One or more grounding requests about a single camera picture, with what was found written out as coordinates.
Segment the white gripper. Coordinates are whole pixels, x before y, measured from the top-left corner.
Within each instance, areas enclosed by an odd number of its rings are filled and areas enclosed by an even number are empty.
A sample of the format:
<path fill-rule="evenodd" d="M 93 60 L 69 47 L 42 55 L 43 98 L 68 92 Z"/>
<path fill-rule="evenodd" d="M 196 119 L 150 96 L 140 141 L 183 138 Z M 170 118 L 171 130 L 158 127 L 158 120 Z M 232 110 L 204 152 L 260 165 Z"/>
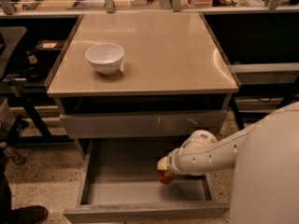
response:
<path fill-rule="evenodd" d="M 180 174 L 181 171 L 178 165 L 178 155 L 175 153 L 169 153 L 167 157 L 161 158 L 157 162 L 158 171 L 171 171 L 174 174 Z"/>

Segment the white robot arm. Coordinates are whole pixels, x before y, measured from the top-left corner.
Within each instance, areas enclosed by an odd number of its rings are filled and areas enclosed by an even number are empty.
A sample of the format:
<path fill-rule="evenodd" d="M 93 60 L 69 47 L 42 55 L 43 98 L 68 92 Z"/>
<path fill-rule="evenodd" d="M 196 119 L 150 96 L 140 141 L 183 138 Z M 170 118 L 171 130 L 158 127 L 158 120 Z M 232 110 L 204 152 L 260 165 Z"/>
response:
<path fill-rule="evenodd" d="M 234 170 L 230 224 L 299 224 L 299 103 L 221 140 L 194 132 L 158 161 L 157 178 L 226 169 Z"/>

